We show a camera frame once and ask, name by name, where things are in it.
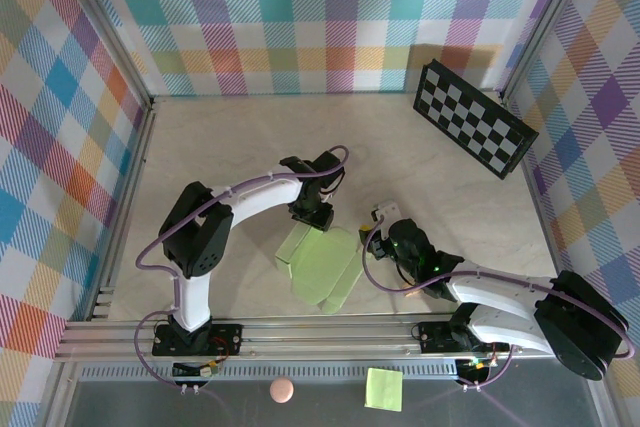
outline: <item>pink ball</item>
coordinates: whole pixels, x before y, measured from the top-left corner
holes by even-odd
[[[271,398],[273,400],[279,404],[284,404],[293,396],[293,382],[286,377],[278,377],[276,380],[271,382],[269,393],[271,393]]]

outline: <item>checkerboard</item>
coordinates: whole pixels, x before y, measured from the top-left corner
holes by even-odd
[[[501,179],[538,135],[436,60],[422,71],[414,109]]]

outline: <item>plaid wallpaper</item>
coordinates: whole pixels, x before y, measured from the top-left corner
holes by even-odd
[[[505,69],[502,72],[502,75],[500,77],[500,81],[497,84],[496,90],[504,90],[506,83],[509,80],[509,76],[513,72],[513,69],[515,69],[518,63],[518,60],[520,59],[520,55],[522,55],[522,51],[527,45],[527,42],[529,42],[529,39],[533,34],[535,26],[538,20],[540,20],[540,17],[542,16],[548,3],[549,3],[549,0],[537,0],[537,2],[535,3],[535,6],[533,7],[533,9],[531,10],[531,13],[529,14],[529,18],[525,22],[524,27],[520,32],[520,36],[518,37],[516,45],[511,51],[511,55],[507,60],[507,65],[505,66]]]
[[[150,90],[161,95],[415,89],[432,58],[495,87],[513,47],[507,37],[535,3],[103,1]]]
[[[0,426],[36,417],[141,114],[77,0],[0,0]]]
[[[562,266],[640,344],[640,0],[570,0],[513,107],[540,132],[526,164]],[[640,425],[638,359],[613,371]]]

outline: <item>green foam block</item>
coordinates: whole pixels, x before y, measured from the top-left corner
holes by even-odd
[[[402,412],[402,372],[370,368],[364,406]]]
[[[362,275],[362,262],[360,255],[356,254],[357,252],[354,251],[351,261],[347,268],[344,269],[329,297],[322,302],[320,308],[325,314],[335,314],[342,308],[356,282],[358,282],[360,275]]]
[[[344,229],[334,228],[307,245],[299,244],[292,258],[292,291],[302,301],[315,305],[327,299],[356,252],[356,239]]]
[[[276,252],[276,267],[287,277],[292,276],[292,263],[304,258],[309,249],[322,236],[322,232],[297,222]]]

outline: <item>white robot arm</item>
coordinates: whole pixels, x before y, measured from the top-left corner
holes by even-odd
[[[333,220],[333,207],[327,203],[330,195],[326,189],[344,176],[344,168],[338,168],[340,164],[340,159],[329,151],[314,161],[289,157],[270,171],[270,178],[238,192],[225,187],[208,189],[200,182],[184,189],[162,225],[161,235],[198,207],[220,194],[229,194],[202,212],[199,221],[191,220],[163,242],[164,254],[178,272],[179,284],[179,302],[169,325],[184,350],[197,353],[209,335],[211,271],[223,257],[231,229],[264,210],[287,204],[294,220],[327,230]]]
[[[441,329],[438,334],[450,339],[439,341],[452,339],[469,351],[496,343],[536,349],[555,354],[588,379],[604,376],[622,340],[611,327],[624,332],[629,324],[578,274],[563,271],[554,279],[505,274],[436,251],[413,220],[402,218],[394,202],[376,206],[372,217],[379,229],[361,230],[360,237],[376,259],[391,258],[414,279],[416,289],[424,284],[425,293],[460,303],[445,333]],[[561,295],[550,295],[556,292]],[[563,300],[565,294],[607,323]],[[423,344],[424,352],[430,346]]]

